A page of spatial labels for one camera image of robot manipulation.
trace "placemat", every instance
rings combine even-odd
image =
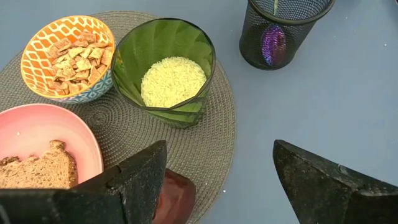
[[[113,31],[116,41],[155,16],[133,11],[93,15]],[[51,103],[81,117],[94,132],[105,168],[111,167],[160,139],[167,141],[167,167],[191,179],[198,190],[189,223],[196,223],[213,205],[228,175],[235,145],[235,109],[231,87],[220,63],[208,95],[203,119],[194,127],[174,129],[133,107],[110,89],[100,99],[80,105],[56,103],[36,95],[22,81],[16,55],[0,72],[0,111],[28,103]]]

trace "bread slice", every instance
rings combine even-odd
[[[59,140],[50,141],[50,149],[41,157],[0,161],[0,189],[69,189],[77,182],[76,162]]]

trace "mesh pen holder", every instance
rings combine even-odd
[[[239,48],[252,66],[275,70],[289,64],[317,20],[335,0],[248,0]]]

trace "rice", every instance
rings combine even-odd
[[[194,61],[169,57],[151,66],[142,78],[141,96],[146,106],[169,108],[195,96],[206,76]]]

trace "snack bits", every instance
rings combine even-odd
[[[64,38],[52,44],[47,55],[53,58],[50,70],[53,78],[47,85],[69,95],[96,83],[111,64],[113,51],[108,44],[98,42],[95,34],[85,30],[74,43]]]

